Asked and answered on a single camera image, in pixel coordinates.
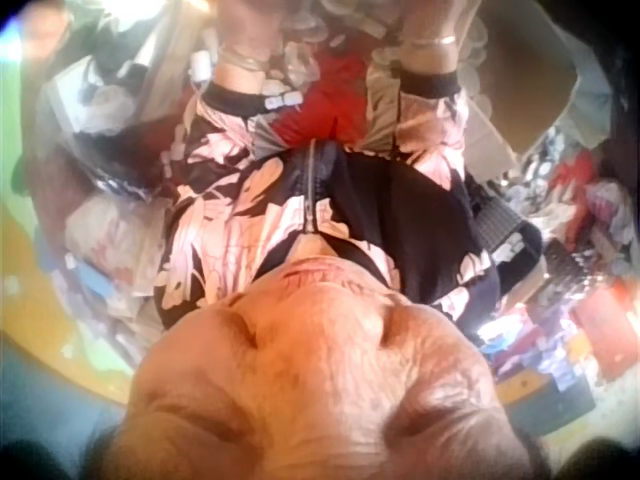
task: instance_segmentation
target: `black sleeve cuff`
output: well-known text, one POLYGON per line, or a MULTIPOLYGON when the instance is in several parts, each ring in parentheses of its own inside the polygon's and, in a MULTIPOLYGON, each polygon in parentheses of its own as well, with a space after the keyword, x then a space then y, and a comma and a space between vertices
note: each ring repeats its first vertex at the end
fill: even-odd
POLYGON ((264 95, 234 92, 213 82, 209 83, 201 96, 207 107, 220 113, 243 118, 267 113, 266 98, 264 95))
POLYGON ((409 95, 435 100, 460 93, 458 72, 442 75, 420 75, 400 69, 400 91, 409 95))

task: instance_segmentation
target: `cardboard box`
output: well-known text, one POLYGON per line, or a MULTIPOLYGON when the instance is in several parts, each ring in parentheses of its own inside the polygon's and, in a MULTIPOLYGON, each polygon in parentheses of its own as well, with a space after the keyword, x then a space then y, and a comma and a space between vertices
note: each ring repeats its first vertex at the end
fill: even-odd
POLYGON ((569 50, 533 0, 485 0, 478 17, 489 31, 478 68, 487 118, 472 105, 467 165, 478 181, 495 178, 530 153, 564 114, 579 79, 569 50))

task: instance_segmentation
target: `elderly woman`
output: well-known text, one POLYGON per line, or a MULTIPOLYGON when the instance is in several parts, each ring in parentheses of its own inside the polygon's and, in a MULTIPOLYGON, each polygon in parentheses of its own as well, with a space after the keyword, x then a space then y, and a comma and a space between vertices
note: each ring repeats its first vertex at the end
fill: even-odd
POLYGON ((541 478, 465 338, 499 300, 464 186, 456 26, 476 2, 403 2, 390 158, 314 139, 259 157, 283 3, 219 2, 158 279, 169 331, 88 477, 541 478))

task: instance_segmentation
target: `silver bracelet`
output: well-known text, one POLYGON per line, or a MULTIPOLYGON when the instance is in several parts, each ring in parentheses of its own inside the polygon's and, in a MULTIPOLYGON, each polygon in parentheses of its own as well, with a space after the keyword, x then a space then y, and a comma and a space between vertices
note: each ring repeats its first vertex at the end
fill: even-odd
POLYGON ((408 39, 413 45, 418 47, 444 47, 456 43, 456 36, 450 35, 442 38, 408 39))
POLYGON ((218 48, 218 59, 219 61, 227 62, 250 72, 266 72, 269 70, 268 61, 261 61, 247 57, 239 53, 233 47, 228 47, 225 44, 220 45, 218 48))

